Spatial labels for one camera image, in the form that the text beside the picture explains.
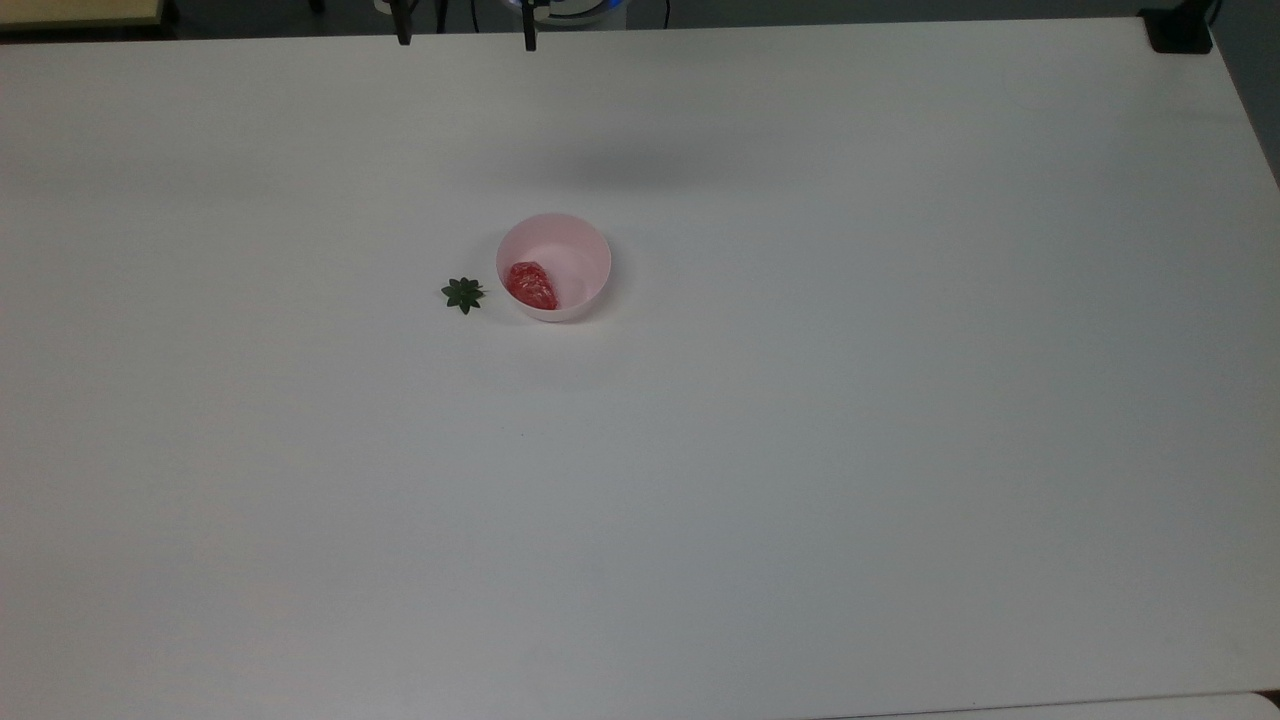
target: red object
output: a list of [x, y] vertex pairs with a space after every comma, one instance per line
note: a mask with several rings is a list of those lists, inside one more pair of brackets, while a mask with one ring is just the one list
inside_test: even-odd
[[559, 309], [556, 288], [538, 263], [516, 263], [507, 272], [507, 290], [516, 300], [539, 310]]

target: bowl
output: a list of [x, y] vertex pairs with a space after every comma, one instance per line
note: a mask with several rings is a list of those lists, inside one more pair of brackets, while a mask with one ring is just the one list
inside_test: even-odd
[[[507, 290], [507, 273], [516, 263], [538, 263], [556, 290], [559, 307], [525, 305]], [[498, 281], [530, 318], [561, 323], [586, 314], [609, 279], [609, 243], [591, 223], [573, 215], [548, 213], [521, 220], [498, 246]]]

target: yellow surface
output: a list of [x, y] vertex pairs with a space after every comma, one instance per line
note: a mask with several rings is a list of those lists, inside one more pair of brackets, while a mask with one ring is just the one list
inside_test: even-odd
[[156, 24], [160, 6], [161, 0], [3, 0], [0, 29]]

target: green leaf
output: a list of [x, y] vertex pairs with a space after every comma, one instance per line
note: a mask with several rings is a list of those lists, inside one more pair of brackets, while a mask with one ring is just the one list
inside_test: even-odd
[[480, 281], [471, 278], [449, 279], [449, 286], [442, 287], [440, 292], [449, 299], [447, 306], [462, 310], [463, 315], [470, 313], [472, 307], [479, 307], [479, 300], [485, 296], [485, 292], [480, 290]]

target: white table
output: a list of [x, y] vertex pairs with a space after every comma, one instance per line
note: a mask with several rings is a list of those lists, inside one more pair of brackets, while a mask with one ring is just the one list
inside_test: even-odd
[[[0, 47], [5, 720], [1280, 685], [1280, 192], [1216, 53], [540, 46]], [[444, 306], [547, 210], [598, 313]]]

